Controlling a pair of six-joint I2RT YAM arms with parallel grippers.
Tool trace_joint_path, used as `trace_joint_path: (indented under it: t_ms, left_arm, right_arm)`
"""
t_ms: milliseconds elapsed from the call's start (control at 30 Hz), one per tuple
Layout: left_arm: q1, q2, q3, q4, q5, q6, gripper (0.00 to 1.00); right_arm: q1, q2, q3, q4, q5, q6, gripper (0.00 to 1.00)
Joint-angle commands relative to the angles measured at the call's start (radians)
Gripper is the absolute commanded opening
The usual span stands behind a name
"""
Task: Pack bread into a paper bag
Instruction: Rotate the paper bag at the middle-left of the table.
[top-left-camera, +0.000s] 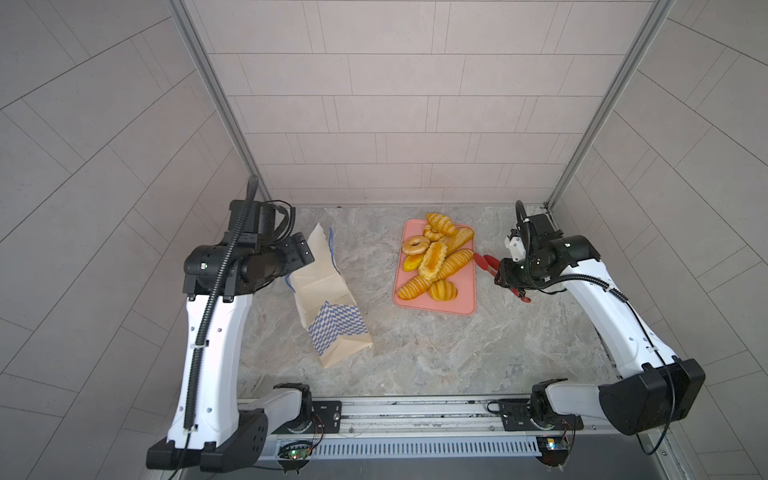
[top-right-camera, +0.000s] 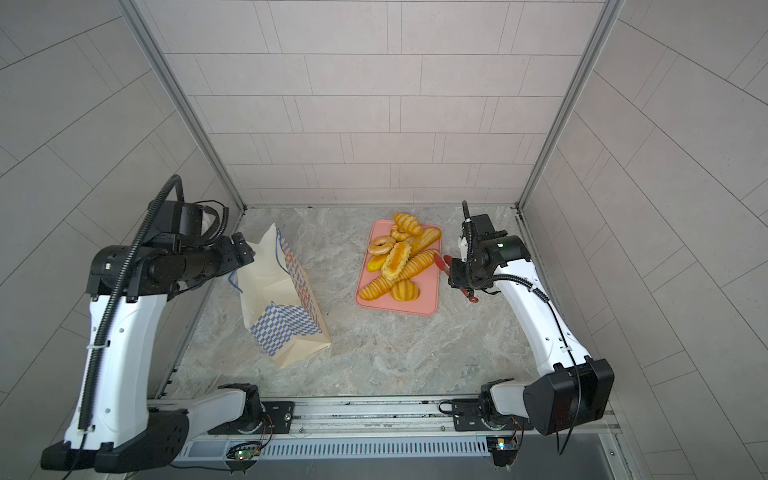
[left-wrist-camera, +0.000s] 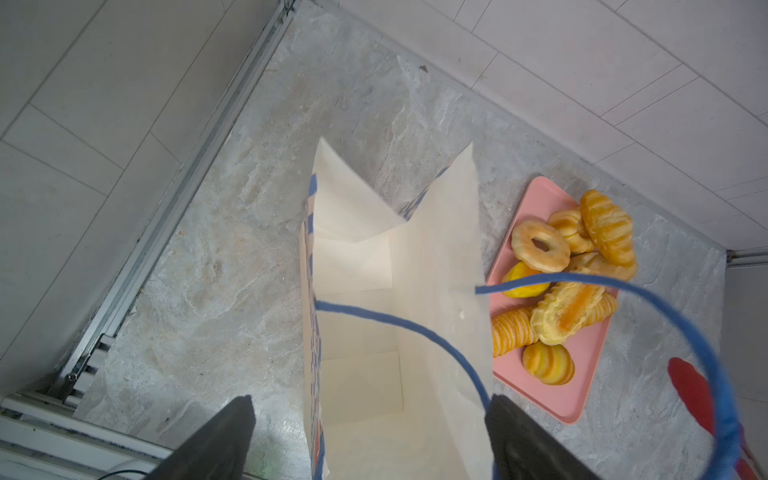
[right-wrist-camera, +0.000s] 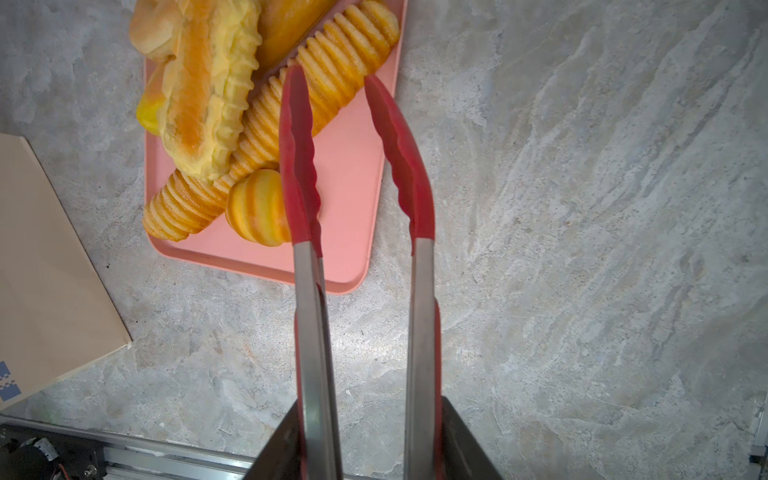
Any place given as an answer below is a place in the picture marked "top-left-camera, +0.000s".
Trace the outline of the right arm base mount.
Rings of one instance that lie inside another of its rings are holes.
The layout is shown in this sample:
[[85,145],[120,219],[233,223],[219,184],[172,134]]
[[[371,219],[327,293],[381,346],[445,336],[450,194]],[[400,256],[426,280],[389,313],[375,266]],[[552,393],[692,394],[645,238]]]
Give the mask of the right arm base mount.
[[558,414],[545,400],[493,400],[486,404],[486,411],[501,418],[505,431],[570,431],[584,428],[579,416]]

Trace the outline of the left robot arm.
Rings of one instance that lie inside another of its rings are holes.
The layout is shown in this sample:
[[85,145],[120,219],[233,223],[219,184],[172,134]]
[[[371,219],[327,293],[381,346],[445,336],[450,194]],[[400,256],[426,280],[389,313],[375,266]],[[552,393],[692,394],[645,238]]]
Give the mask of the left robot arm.
[[309,265],[314,257],[303,234],[270,246],[256,234],[193,250],[184,263],[188,345],[178,407],[167,436],[146,455],[150,470],[199,467],[226,473],[248,468],[269,434],[304,432],[313,423],[310,388],[283,383],[240,404],[237,379],[245,323],[255,293]]

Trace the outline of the checkered paper bag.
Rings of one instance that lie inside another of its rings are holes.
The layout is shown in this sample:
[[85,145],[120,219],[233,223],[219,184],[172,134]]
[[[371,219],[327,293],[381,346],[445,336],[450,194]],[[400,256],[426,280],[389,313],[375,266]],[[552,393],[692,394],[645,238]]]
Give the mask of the checkered paper bag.
[[329,368],[371,347],[373,337],[336,265],[334,232],[317,224],[307,245],[314,261],[290,274],[286,283],[320,364]]

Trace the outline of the red tongs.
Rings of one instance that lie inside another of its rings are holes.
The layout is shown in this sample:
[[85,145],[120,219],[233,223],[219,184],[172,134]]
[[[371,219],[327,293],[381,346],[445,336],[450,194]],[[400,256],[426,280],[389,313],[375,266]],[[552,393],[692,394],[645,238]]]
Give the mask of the red tongs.
[[[474,262],[480,269],[486,271],[487,273],[491,274],[494,277],[494,283],[497,286],[501,286],[502,288],[505,287],[501,282],[501,277],[499,274],[499,268],[500,268],[499,259],[491,255],[481,255],[475,252]],[[531,299],[526,295],[526,292],[524,290],[517,290],[509,286],[506,286],[505,288],[510,292],[512,292],[513,295],[523,303],[529,304],[531,302]]]

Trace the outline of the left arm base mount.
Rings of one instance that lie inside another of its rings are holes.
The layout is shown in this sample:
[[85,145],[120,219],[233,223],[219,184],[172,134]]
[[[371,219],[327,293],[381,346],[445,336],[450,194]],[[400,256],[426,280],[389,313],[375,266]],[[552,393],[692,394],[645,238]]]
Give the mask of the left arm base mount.
[[313,419],[300,428],[290,428],[287,425],[282,426],[276,431],[277,434],[288,435],[311,435],[316,430],[315,420],[319,418],[326,434],[337,434],[340,431],[343,403],[338,400],[314,400],[313,401]]

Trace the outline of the round ridged bread bottom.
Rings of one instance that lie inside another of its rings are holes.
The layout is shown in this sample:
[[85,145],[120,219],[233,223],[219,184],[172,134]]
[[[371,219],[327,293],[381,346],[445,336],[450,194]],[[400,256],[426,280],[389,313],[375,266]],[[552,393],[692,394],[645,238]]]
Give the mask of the round ridged bread bottom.
[[429,295],[435,301],[452,301],[458,296],[458,293],[458,288],[447,279],[437,280],[429,287]]

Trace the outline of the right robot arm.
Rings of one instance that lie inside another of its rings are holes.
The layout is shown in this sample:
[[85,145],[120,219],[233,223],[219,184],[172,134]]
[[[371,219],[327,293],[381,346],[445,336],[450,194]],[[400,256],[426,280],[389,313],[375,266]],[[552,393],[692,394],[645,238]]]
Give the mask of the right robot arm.
[[703,368],[694,359],[681,359],[647,325],[585,237],[517,233],[505,245],[510,255],[500,262],[497,284],[518,291],[563,286],[587,314],[619,373],[611,384],[566,379],[536,384],[529,407],[536,424],[586,416],[635,435],[688,416],[706,378]]

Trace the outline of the jam-filled ridged bread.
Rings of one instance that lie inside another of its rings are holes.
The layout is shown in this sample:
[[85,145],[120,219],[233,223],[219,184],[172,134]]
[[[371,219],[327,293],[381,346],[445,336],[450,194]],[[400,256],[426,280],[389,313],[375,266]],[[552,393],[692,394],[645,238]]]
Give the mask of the jam-filled ridged bread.
[[424,253],[418,267],[419,276],[427,281],[433,281],[439,273],[447,256],[448,246],[438,240],[433,242]]

